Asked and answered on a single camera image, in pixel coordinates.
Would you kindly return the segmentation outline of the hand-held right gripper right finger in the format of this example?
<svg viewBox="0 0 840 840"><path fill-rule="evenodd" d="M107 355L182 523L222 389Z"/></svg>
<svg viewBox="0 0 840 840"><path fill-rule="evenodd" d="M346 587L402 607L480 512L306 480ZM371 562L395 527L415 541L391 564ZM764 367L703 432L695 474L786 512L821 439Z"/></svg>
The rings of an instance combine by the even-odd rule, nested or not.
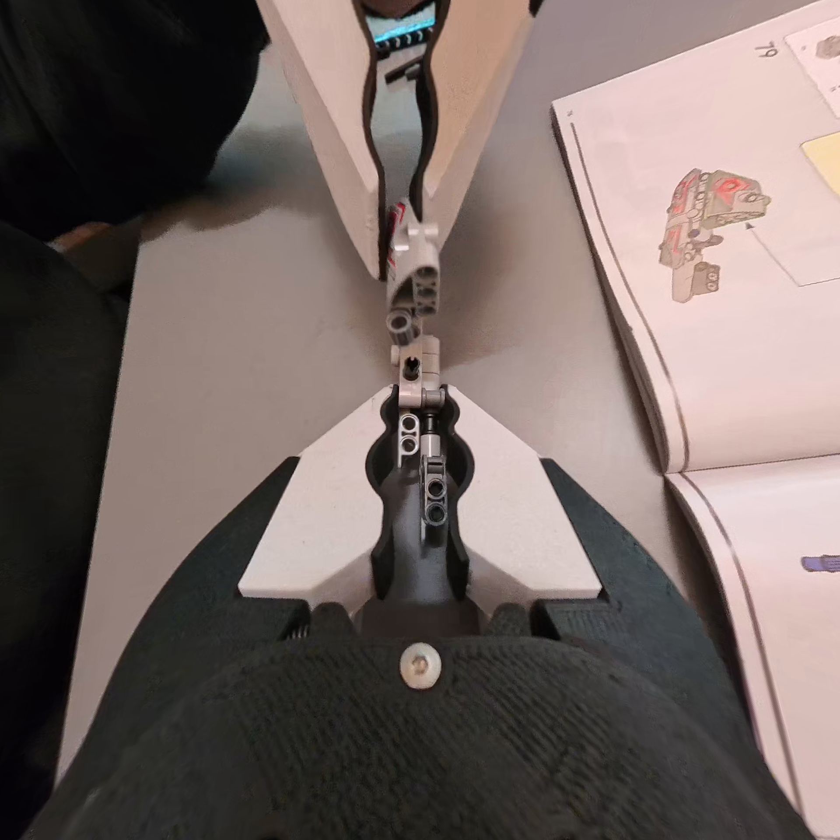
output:
<svg viewBox="0 0 840 840"><path fill-rule="evenodd" d="M484 615L596 599L602 582L539 455L458 388L446 408L454 593Z"/></svg>

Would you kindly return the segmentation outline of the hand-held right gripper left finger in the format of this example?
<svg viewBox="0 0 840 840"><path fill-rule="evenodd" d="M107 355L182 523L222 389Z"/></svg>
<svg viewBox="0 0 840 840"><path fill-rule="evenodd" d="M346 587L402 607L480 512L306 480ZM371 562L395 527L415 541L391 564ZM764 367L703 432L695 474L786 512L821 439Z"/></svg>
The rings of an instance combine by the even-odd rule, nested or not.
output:
<svg viewBox="0 0 840 840"><path fill-rule="evenodd" d="M389 385L310 444L238 583L244 597L338 603L356 614L395 575L384 483L396 463L397 388Z"/></svg>

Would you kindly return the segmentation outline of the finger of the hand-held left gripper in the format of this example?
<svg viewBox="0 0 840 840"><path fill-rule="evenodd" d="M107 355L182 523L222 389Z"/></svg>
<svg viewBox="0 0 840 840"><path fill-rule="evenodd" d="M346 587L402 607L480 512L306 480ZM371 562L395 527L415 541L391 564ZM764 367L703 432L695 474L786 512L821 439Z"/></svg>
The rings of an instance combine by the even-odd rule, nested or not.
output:
<svg viewBox="0 0 840 840"><path fill-rule="evenodd" d="M445 1L434 11L416 80L422 146L409 197L441 249L529 40L534 2Z"/></svg>
<svg viewBox="0 0 840 840"><path fill-rule="evenodd" d="M341 222L383 276L385 176L371 132L376 54L355 1L258 1Z"/></svg>

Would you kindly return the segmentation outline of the small grey connector assembly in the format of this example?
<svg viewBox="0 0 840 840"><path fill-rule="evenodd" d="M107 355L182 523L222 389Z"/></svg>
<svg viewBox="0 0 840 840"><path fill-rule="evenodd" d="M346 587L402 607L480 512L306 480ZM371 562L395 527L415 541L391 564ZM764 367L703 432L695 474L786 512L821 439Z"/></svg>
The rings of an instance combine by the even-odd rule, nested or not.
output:
<svg viewBox="0 0 840 840"><path fill-rule="evenodd" d="M447 393L440 380L439 356L439 340L430 334L392 347L398 373L396 468L417 473L423 542L436 537L448 522L448 472L439 428Z"/></svg>

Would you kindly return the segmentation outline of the curved grey red-sticker panel piece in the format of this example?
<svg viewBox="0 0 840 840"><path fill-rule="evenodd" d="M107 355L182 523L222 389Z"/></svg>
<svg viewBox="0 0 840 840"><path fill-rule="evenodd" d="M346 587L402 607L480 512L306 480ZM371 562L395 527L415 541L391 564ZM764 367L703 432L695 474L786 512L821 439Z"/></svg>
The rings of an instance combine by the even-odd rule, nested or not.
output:
<svg viewBox="0 0 840 840"><path fill-rule="evenodd" d="M407 199L392 205L385 256L385 328L392 343L407 346L426 318L438 314L438 226L421 222Z"/></svg>

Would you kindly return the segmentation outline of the grey desk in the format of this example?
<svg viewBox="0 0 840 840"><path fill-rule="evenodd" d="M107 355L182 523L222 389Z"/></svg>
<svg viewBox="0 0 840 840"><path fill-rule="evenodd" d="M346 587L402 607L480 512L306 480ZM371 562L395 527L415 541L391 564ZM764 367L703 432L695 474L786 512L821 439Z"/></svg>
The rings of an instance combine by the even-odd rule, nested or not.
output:
<svg viewBox="0 0 840 840"><path fill-rule="evenodd" d="M643 544L715 642L705 556L666 494L550 120L552 100L806 2L546 2L443 253L445 381ZM207 186L67 254L138 254L58 774L189 552L279 463L390 381L383 289L345 234L277 53Z"/></svg>

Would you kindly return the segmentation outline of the open instruction booklet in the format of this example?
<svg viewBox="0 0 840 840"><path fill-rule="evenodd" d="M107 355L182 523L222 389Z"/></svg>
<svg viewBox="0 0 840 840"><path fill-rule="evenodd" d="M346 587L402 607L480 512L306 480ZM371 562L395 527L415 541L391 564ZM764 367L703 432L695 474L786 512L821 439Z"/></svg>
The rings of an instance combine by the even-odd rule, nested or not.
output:
<svg viewBox="0 0 840 840"><path fill-rule="evenodd" d="M552 102L756 741L839 837L839 2Z"/></svg>

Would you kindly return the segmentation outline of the operator left arm black sleeve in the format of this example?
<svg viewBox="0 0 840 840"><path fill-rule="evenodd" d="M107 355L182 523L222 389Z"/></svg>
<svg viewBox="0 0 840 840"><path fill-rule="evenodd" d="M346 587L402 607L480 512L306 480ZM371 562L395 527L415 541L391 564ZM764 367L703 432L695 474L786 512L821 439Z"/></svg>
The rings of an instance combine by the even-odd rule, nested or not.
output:
<svg viewBox="0 0 840 840"><path fill-rule="evenodd" d="M127 314L2 224L2 838L56 777Z"/></svg>

